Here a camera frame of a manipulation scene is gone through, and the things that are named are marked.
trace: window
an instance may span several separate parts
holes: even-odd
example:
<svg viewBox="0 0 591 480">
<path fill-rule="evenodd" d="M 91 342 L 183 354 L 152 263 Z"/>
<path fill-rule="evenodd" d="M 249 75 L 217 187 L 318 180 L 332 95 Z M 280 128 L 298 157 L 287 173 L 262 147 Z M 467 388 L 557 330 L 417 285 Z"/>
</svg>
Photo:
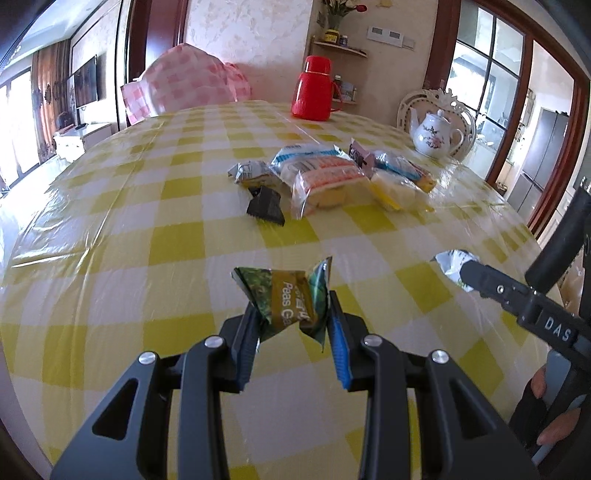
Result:
<svg viewBox="0 0 591 480">
<path fill-rule="evenodd" d="M 483 179 L 488 176 L 514 110 L 523 45 L 519 31 L 474 2 L 462 1 L 447 87 L 476 119 L 476 146 L 466 164 Z"/>
<path fill-rule="evenodd" d="M 0 176 L 7 185 L 39 165 L 30 70 L 0 87 L 0 145 Z"/>
</svg>

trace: teapot spout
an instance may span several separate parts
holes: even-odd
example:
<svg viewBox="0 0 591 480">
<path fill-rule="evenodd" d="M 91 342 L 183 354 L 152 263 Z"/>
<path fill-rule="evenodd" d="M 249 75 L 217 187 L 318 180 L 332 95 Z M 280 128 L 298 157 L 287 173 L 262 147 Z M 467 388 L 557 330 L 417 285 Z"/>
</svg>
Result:
<svg viewBox="0 0 591 480">
<path fill-rule="evenodd" d="M 414 135 L 418 128 L 418 115 L 417 109 L 414 107 L 410 108 L 410 134 Z"/>
</svg>

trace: corner shelf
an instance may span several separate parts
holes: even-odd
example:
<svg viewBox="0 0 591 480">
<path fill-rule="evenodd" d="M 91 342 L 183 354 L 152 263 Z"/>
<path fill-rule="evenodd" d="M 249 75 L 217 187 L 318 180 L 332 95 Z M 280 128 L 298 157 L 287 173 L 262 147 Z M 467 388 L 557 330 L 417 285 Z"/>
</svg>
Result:
<svg viewBox="0 0 591 480">
<path fill-rule="evenodd" d="M 365 58 L 365 59 L 368 57 L 366 53 L 361 53 L 360 51 L 353 50 L 352 48 L 349 48 L 349 47 L 341 47 L 340 45 L 335 45 L 334 43 L 327 43 L 324 41 L 314 40 L 314 45 L 318 45 L 320 47 L 325 47 L 325 48 L 335 48 L 335 49 L 340 50 L 344 53 L 349 53 L 351 55 L 357 55 L 357 56 Z"/>
</svg>

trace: human hand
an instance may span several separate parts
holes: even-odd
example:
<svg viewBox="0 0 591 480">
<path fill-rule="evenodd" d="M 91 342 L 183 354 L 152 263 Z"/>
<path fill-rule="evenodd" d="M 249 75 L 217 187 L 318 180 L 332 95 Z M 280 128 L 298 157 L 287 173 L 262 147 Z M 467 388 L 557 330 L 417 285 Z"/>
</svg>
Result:
<svg viewBox="0 0 591 480">
<path fill-rule="evenodd" d="M 546 392 L 546 379 L 545 379 L 546 367 L 540 368 L 531 379 L 531 389 L 536 398 L 542 398 Z M 561 440 L 564 440 L 567 436 L 573 433 L 574 428 L 579 421 L 581 415 L 581 409 L 575 408 L 574 410 L 563 413 L 556 417 L 550 425 L 548 425 L 540 436 L 536 443 L 538 445 L 552 445 Z"/>
</svg>

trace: ceiling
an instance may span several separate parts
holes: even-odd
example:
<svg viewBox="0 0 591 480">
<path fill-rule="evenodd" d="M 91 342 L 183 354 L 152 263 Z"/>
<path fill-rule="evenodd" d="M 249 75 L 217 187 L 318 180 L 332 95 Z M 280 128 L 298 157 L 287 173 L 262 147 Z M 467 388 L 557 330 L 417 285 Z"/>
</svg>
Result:
<svg viewBox="0 0 591 480">
<path fill-rule="evenodd" d="M 104 0 L 56 0 L 33 23 L 11 64 L 52 43 L 70 38 L 103 2 Z"/>
</svg>

